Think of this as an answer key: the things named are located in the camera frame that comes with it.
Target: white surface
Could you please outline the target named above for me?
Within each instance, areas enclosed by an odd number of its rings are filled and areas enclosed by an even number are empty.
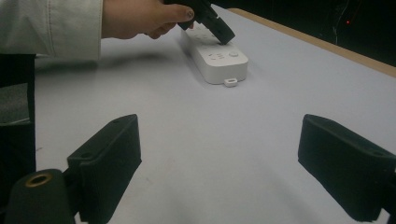
[[[181,31],[185,49],[193,58],[198,70],[210,84],[223,84],[226,79],[245,80],[248,74],[248,57],[233,42],[222,45],[203,24]]]
[[[297,162],[303,116],[396,153],[396,78],[215,9],[249,57],[237,88],[204,81],[178,28],[104,40],[99,63],[37,59],[38,169],[66,169],[109,121],[137,114],[143,163],[111,223],[356,223]]]

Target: hand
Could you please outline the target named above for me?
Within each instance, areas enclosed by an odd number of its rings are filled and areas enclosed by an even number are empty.
[[[164,5],[163,0],[103,0],[102,38],[129,39],[146,34],[157,39],[177,22],[193,17],[190,7]]]

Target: dark background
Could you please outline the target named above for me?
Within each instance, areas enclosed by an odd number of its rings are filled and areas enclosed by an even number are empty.
[[[396,66],[396,0],[211,0]]]

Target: white power strip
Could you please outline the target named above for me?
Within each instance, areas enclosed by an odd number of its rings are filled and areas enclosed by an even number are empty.
[[[247,77],[248,57],[232,42],[222,45],[202,24],[182,30],[189,52],[206,82],[236,86]]]

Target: black object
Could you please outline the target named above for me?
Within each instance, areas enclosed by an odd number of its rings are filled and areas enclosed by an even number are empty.
[[[344,20],[344,28],[340,27],[338,46],[396,66],[396,29],[393,29],[396,27],[396,1],[358,2],[360,5],[356,13],[349,14]]]
[[[20,179],[11,191],[6,223],[107,223],[141,163],[137,116],[109,122],[67,158],[69,168]]]
[[[273,18],[274,0],[210,0],[223,8],[240,8],[268,20]]]
[[[357,221],[396,216],[396,156],[330,119],[305,115],[299,163]]]
[[[183,30],[187,30],[194,21],[197,21],[209,29],[223,45],[235,37],[233,30],[218,16],[207,0],[164,0],[164,3],[184,5],[194,10],[192,20],[178,24]]]
[[[12,186],[35,172],[35,55],[0,54],[0,88],[19,84],[27,84],[29,120],[0,125],[0,223],[4,222]]]

